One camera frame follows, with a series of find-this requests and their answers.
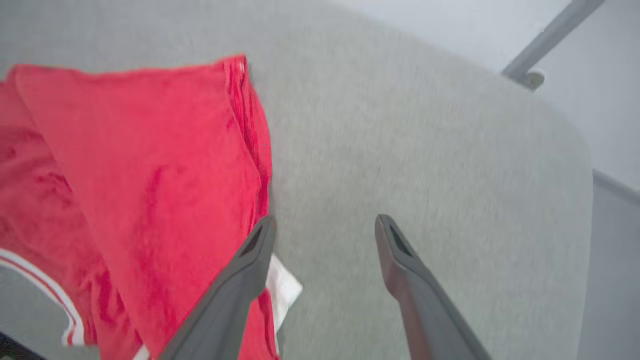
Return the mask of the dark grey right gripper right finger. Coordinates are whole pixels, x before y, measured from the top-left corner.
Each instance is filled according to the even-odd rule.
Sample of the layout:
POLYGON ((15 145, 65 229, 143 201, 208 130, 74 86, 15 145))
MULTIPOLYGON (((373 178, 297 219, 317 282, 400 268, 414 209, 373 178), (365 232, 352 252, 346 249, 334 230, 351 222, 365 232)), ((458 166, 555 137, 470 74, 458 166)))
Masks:
POLYGON ((398 302, 412 360, 490 360, 469 324, 392 217, 375 219, 382 278, 398 302))

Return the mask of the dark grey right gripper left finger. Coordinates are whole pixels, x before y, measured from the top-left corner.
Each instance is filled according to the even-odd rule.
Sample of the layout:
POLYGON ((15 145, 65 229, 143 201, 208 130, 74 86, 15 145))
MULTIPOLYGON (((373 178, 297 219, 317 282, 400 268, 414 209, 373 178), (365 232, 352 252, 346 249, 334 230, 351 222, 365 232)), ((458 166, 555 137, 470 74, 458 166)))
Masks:
POLYGON ((160 360, 237 360, 252 302, 262 294, 275 221, 262 218, 158 356, 160 360))

